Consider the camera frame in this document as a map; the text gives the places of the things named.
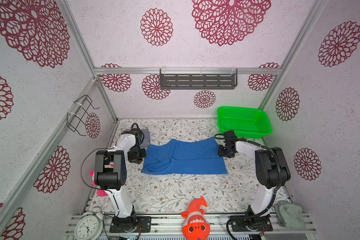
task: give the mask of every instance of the orange plush toy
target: orange plush toy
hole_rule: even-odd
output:
[[[211,231],[211,226],[203,217],[205,211],[200,209],[201,205],[207,207],[205,199],[195,199],[188,206],[188,211],[181,216],[185,219],[183,223],[183,235],[187,240],[206,240]]]

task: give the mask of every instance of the floral tablecloth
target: floral tablecloth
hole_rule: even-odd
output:
[[[134,122],[140,128],[148,127],[153,145],[163,145],[171,139],[195,142],[219,132],[216,119],[122,119],[115,140]],[[224,162],[228,175],[147,175],[141,173],[143,163],[126,161],[127,194],[136,212],[182,212],[194,198],[200,196],[208,204],[207,212],[243,212],[254,199],[259,186],[254,160],[236,154],[234,158],[224,158]],[[288,196],[281,188],[277,200],[286,199]],[[90,208],[115,212],[109,197],[99,197],[96,193]]]

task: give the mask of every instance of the white alarm clock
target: white alarm clock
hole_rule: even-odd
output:
[[[75,227],[75,237],[77,240],[96,240],[103,231],[103,218],[104,215],[101,212],[97,212],[95,215],[91,212],[86,212]]]

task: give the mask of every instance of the wire rack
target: wire rack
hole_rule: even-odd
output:
[[[85,108],[83,107],[84,103],[88,102],[89,105]],[[81,96],[80,98],[78,98],[76,101],[74,101],[74,103],[76,104],[79,104],[80,105],[80,108],[75,112],[75,113],[67,113],[67,118],[66,118],[66,121],[67,121],[67,127],[69,129],[71,129],[72,132],[77,132],[80,136],[86,136],[86,135],[83,135],[81,134],[78,130],[77,130],[77,127],[79,126],[80,123],[83,123],[85,125],[85,123],[83,122],[83,117],[87,114],[89,115],[89,113],[87,112],[89,107],[92,107],[93,109],[99,109],[100,107],[98,108],[95,108],[93,105],[92,105],[92,99],[88,96],[88,95],[83,95]],[[83,115],[82,116],[79,116],[77,113],[79,112],[80,109],[83,109],[84,112],[83,112]],[[78,119],[79,121],[77,122],[76,126],[74,126],[74,124],[72,125],[72,122],[75,120],[75,119]]]

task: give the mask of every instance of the gray towel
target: gray towel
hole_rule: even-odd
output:
[[[306,229],[299,205],[288,201],[280,201],[273,205],[281,224],[287,228]]]

